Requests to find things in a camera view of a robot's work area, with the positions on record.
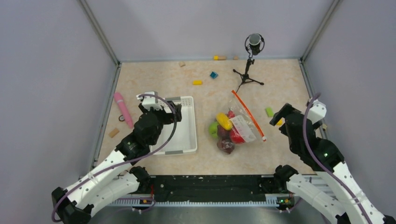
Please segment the green apple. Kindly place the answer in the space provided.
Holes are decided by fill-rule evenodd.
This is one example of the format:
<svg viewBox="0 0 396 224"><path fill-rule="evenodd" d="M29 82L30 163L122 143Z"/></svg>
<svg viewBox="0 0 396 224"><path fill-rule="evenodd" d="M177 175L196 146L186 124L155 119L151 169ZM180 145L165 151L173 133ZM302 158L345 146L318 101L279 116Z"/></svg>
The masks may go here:
<svg viewBox="0 0 396 224"><path fill-rule="evenodd" d="M208 128L208 132L210 136L213 137L214 139L218 138L218 125L219 123L217 121L214 121L209 125Z"/></svg>

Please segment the yellow corn cob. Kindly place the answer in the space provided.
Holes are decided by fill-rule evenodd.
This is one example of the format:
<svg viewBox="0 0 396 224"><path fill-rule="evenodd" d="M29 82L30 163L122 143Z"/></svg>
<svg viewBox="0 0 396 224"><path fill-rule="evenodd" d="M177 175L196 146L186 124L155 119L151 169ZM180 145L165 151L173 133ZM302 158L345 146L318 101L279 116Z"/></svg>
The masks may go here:
<svg viewBox="0 0 396 224"><path fill-rule="evenodd" d="M231 130L233 124L226 114L220 112L216 115L216 121L227 131Z"/></svg>

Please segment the red tomato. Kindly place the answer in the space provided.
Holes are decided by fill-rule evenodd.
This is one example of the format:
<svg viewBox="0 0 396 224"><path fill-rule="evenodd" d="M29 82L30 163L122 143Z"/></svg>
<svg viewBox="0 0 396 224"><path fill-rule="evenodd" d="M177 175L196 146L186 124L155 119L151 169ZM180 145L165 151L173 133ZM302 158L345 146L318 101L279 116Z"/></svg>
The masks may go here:
<svg viewBox="0 0 396 224"><path fill-rule="evenodd" d="M245 140L243 139L243 137L239 134L239 132L237 131L237 129L235 127L233 127L230 132L229 132L229 137L232 143L234 144L242 144L245 143Z"/></svg>

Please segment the clear orange-zip bag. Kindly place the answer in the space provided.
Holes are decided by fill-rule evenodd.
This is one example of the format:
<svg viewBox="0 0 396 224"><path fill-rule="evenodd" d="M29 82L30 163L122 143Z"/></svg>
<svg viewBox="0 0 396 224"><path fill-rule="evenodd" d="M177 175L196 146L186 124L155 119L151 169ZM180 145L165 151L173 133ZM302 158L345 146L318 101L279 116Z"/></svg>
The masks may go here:
<svg viewBox="0 0 396 224"><path fill-rule="evenodd" d="M235 90L231 91L231 98L229 100L226 100L223 102L223 105L222 105L221 109L219 110L219 112L216 112L214 114L214 118L211 120L210 124L212 122L216 121L216 115L218 113L222 112L227 115L229 110L232 110L235 113L235 117L230 119L233 124L233 127L235 127L237 129L239 134L245 140L245 143L235 144L235 149L237 149L239 146L242 146L242 145L244 146L244 145L256 143L259 141L260 142L267 141L267 137L264 134L261 127L259 126L255 117L253 116L253 114L251 113L249 108L247 107L246 103L243 102L243 100L240 98L238 93L235 92ZM217 138L214 140L215 140L215 146L217 148L217 142L220 139Z"/></svg>

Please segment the red chili pepper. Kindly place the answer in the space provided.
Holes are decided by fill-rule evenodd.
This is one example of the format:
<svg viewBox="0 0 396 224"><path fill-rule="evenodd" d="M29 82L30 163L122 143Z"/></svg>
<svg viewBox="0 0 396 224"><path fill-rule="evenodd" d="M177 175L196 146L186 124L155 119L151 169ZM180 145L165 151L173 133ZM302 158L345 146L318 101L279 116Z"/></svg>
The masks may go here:
<svg viewBox="0 0 396 224"><path fill-rule="evenodd" d="M229 110L228 113L227 113L227 116L228 116L229 119L232 119L232 118L235 117L235 113L232 110Z"/></svg>

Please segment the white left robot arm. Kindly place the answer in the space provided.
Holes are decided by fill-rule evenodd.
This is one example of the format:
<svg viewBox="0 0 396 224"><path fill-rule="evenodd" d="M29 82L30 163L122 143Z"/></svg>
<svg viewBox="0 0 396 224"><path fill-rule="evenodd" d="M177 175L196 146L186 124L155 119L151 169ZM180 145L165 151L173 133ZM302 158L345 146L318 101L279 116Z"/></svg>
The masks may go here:
<svg viewBox="0 0 396 224"><path fill-rule="evenodd" d="M149 189L149 174L134 165L152 155L150 146L157 144L164 125L173 125L169 138L173 137L177 123L182 120L181 104L165 101L170 112L158 104L144 106L145 95L139 104L142 115L135 122L133 131L91 172L66 188L52 191L52 221L64 224L87 224L101 209L128 193L144 193Z"/></svg>

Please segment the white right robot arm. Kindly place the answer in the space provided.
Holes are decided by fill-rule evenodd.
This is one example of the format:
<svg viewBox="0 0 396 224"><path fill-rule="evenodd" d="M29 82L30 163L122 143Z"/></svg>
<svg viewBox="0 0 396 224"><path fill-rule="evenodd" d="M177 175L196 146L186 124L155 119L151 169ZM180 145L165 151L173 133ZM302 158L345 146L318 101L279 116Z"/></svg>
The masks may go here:
<svg viewBox="0 0 396 224"><path fill-rule="evenodd" d="M321 191L290 165L276 168L275 189L297 194L332 224L394 224L394 217L384 215L367 199L336 145L316 136L325 114L325 105L317 100L307 107L306 114L286 103L270 124L285 121L279 130L288 137L290 151L325 181L334 196Z"/></svg>

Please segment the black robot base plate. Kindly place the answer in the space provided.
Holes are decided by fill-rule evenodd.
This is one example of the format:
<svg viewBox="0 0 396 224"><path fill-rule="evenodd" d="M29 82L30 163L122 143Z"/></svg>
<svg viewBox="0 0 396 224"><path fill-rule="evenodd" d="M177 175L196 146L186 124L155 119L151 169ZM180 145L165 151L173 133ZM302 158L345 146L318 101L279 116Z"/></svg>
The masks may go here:
<svg viewBox="0 0 396 224"><path fill-rule="evenodd" d="M128 196L158 203L274 203L293 206L295 194L273 175L152 175Z"/></svg>

